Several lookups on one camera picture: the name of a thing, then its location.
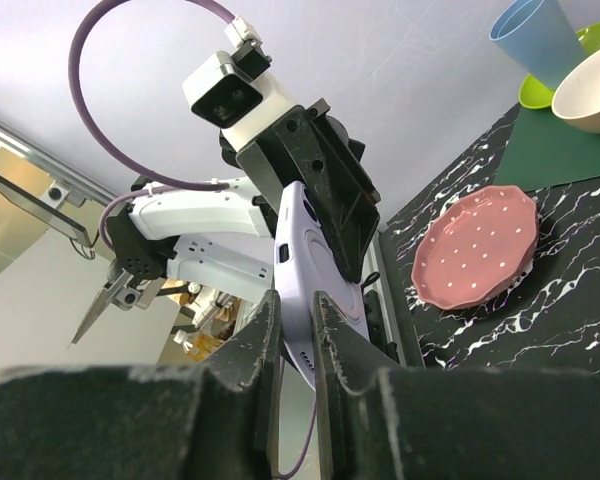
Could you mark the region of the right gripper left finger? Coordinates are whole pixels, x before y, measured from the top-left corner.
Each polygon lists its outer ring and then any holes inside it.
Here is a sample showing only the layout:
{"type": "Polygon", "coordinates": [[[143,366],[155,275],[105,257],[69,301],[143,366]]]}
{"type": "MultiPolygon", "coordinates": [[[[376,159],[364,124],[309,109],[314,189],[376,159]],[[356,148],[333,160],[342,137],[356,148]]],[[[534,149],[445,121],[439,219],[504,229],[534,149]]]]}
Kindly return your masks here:
{"type": "Polygon", "coordinates": [[[269,479],[281,304],[205,361],[0,371],[0,479],[269,479]]]}

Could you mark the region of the phone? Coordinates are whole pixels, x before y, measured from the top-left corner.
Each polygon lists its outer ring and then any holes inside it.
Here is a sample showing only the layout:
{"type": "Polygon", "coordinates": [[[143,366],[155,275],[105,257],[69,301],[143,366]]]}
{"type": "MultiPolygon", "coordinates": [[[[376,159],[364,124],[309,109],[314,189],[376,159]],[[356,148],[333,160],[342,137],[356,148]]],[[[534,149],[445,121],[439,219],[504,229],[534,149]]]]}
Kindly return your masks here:
{"type": "Polygon", "coordinates": [[[326,292],[347,324],[369,337],[362,290],[345,280],[322,233],[304,184],[283,189],[274,249],[274,286],[281,301],[283,341],[300,375],[315,387],[313,298],[326,292]]]}

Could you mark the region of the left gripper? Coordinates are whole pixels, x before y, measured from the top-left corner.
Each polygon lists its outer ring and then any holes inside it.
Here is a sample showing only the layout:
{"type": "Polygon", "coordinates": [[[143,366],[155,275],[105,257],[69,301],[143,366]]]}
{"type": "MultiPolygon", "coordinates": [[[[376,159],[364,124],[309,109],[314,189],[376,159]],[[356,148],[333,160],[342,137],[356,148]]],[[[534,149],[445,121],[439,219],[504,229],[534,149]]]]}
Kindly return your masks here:
{"type": "Polygon", "coordinates": [[[379,222],[377,197],[360,164],[365,144],[329,112],[323,98],[296,105],[242,150],[222,133],[219,145],[224,162],[243,171],[273,210],[286,186],[304,184],[340,273],[358,282],[379,222]]]}

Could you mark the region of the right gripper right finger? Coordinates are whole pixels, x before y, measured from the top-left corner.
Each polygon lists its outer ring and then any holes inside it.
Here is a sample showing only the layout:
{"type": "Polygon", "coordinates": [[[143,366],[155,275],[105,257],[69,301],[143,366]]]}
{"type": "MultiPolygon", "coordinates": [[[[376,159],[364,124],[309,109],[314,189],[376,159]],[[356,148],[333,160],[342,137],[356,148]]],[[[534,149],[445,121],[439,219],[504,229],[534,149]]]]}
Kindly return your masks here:
{"type": "Polygon", "coordinates": [[[313,301],[325,479],[600,479],[600,380],[406,368],[313,301]]]}

